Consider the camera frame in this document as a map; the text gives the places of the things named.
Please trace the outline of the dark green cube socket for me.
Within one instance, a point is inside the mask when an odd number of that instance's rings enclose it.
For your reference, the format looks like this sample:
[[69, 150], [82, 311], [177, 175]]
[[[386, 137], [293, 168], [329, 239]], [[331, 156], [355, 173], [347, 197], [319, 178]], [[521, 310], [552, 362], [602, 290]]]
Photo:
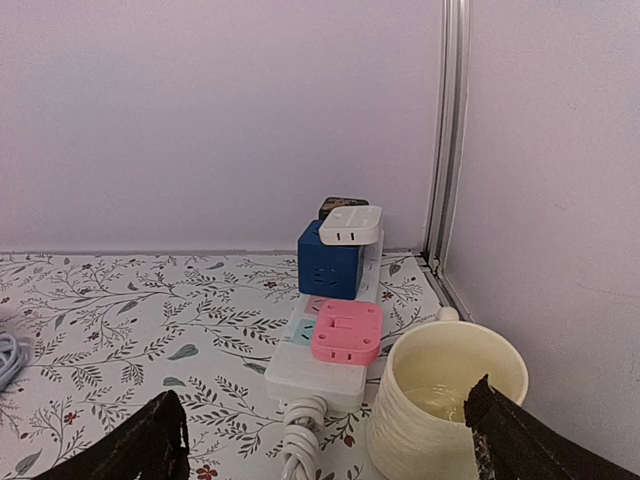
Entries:
[[358, 198], [347, 198], [347, 197], [336, 197], [336, 196], [331, 196], [331, 197], [327, 197], [324, 202], [322, 203], [319, 212], [318, 212], [318, 219], [319, 220], [324, 220], [328, 217], [328, 215], [330, 214], [330, 212], [332, 210], [334, 210], [335, 208], [338, 207], [344, 207], [344, 206], [364, 206], [364, 205], [368, 205], [369, 202], [367, 200], [364, 199], [358, 199]]

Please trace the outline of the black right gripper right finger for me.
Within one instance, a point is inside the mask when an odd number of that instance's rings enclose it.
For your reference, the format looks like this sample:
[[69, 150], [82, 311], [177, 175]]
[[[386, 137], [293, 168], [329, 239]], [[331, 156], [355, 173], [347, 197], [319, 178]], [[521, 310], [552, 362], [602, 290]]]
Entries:
[[639, 476], [562, 437], [482, 377], [464, 401], [480, 479], [638, 480]]

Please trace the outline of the dark blue cube socket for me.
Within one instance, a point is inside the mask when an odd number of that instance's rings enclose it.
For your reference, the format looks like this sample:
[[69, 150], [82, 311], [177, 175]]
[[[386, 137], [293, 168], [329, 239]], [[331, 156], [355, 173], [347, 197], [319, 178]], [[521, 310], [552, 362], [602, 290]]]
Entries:
[[313, 220], [297, 243], [298, 287], [303, 294], [342, 300], [357, 296], [363, 271], [362, 246], [327, 246]]

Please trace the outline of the white power strip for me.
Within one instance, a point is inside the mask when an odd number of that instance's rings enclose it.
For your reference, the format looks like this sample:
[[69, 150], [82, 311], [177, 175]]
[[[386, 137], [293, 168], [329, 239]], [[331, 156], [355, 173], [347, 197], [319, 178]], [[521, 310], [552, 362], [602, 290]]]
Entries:
[[311, 337], [325, 301], [299, 296], [264, 373], [267, 395], [285, 403], [318, 396], [329, 411], [355, 412], [363, 402], [367, 368], [322, 362], [312, 355]]

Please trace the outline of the white plug adapter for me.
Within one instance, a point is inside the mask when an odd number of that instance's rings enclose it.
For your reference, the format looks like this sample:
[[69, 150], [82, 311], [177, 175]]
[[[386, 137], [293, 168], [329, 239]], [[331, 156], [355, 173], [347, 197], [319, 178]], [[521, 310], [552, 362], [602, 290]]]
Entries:
[[381, 225], [379, 206], [341, 206], [331, 210], [318, 232], [321, 242], [327, 246], [366, 246], [379, 240]]

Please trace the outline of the pink plug adapter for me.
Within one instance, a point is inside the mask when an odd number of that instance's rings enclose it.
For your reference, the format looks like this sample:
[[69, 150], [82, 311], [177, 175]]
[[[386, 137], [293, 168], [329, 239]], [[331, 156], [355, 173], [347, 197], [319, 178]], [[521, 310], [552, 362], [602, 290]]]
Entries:
[[325, 363], [368, 366], [378, 357], [384, 313], [375, 303], [327, 300], [311, 338], [311, 352]]

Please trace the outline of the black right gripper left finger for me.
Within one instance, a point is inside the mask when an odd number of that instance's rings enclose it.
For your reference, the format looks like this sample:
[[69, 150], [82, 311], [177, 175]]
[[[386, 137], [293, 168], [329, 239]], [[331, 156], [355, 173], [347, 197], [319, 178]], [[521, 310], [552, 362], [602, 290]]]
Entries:
[[40, 479], [187, 479], [190, 475], [186, 413], [166, 390], [103, 439], [41, 473]]

